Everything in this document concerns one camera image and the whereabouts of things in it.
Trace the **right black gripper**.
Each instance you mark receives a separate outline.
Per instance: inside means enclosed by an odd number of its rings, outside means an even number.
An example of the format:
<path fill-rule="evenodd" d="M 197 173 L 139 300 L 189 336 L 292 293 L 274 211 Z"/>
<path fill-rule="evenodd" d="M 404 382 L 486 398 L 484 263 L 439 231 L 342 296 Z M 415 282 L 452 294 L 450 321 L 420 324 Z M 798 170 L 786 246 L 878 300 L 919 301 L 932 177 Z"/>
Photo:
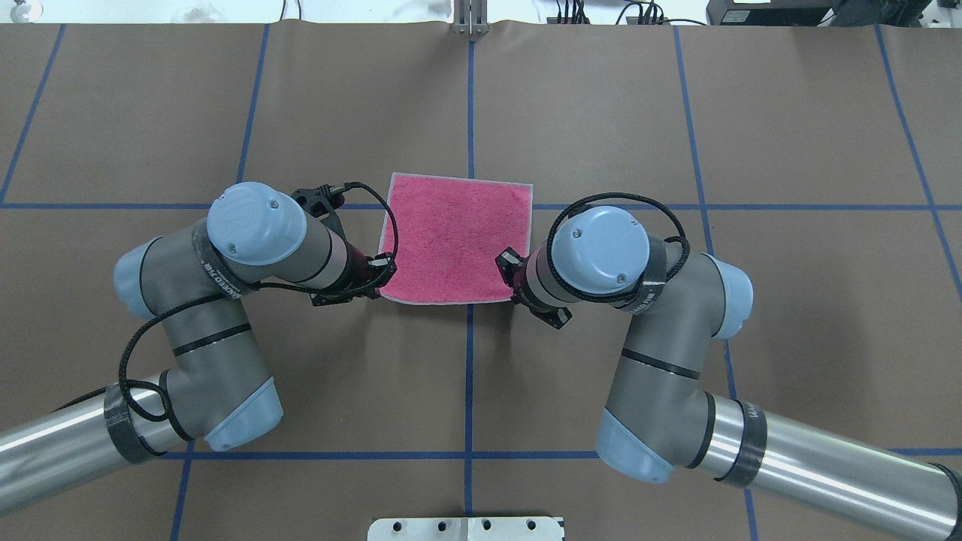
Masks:
<path fill-rule="evenodd" d="M 533 316 L 551 328 L 561 329 L 571 320 L 573 304 L 570 295 L 554 280 L 547 268 L 542 250 L 527 257 L 514 249 L 505 249 L 495 258 L 505 285 L 511 289 L 511 301 L 528 308 Z"/>

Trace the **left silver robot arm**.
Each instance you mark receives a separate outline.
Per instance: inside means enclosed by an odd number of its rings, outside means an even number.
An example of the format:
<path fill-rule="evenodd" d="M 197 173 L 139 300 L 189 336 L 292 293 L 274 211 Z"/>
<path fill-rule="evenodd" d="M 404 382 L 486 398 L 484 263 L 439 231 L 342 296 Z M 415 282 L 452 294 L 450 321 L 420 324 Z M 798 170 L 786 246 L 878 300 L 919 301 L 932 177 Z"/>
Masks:
<path fill-rule="evenodd" d="M 154 237 L 116 262 L 118 298 L 142 319 L 121 352 L 116 381 L 2 434 L 7 515 L 202 439 L 230 451 L 284 415 L 243 299 L 286 290 L 315 306 L 378 297 L 398 244 L 374 256 L 348 242 L 337 209 L 360 182 L 282 194 L 241 182 L 205 218 Z"/>

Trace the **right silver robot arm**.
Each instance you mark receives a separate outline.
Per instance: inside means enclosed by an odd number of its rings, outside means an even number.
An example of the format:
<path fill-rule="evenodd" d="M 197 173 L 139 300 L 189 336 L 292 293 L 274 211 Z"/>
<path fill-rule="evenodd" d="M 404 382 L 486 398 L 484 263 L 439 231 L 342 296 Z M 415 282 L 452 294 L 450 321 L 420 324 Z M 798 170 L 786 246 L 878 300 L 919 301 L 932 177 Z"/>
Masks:
<path fill-rule="evenodd" d="M 575 304 L 630 315 L 595 442 L 622 475 L 664 483 L 685 468 L 736 489 L 758 489 L 893 536 L 960 538 L 960 473 L 901 458 L 783 416 L 700 383 L 710 345 L 750 316 L 752 281 L 741 268 L 649 232 L 628 210 L 568 206 L 528 255 L 495 257 L 515 304 L 551 328 Z"/>

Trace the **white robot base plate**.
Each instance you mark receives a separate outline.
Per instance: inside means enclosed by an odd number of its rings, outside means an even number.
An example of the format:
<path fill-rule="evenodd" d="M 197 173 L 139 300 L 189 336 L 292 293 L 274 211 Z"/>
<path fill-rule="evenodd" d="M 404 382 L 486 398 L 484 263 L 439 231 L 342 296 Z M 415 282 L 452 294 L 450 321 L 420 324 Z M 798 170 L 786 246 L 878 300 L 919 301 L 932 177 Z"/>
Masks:
<path fill-rule="evenodd" d="M 382 518 L 368 540 L 566 540 L 564 519 L 550 516 Z"/>

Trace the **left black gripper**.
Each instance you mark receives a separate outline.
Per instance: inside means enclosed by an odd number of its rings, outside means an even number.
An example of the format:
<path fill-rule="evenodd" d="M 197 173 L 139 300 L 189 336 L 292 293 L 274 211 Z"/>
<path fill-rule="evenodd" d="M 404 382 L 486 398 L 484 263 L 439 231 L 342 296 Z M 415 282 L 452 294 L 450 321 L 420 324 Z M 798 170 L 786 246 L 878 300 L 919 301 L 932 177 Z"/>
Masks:
<path fill-rule="evenodd" d="M 361 253 L 348 242 L 337 209 L 346 202 L 346 193 L 354 189 L 363 189 L 371 195 L 387 213 L 392 233 L 398 233 L 398 224 L 387 200 L 367 184 L 325 184 L 315 189 L 296 189 L 291 194 L 305 213 L 324 225 L 331 239 L 324 265 L 309 280 L 293 283 L 293 290 L 306 292 L 315 306 L 348 304 L 354 298 L 380 298 L 380 289 L 398 270 L 397 240 L 391 250 L 375 256 Z"/>

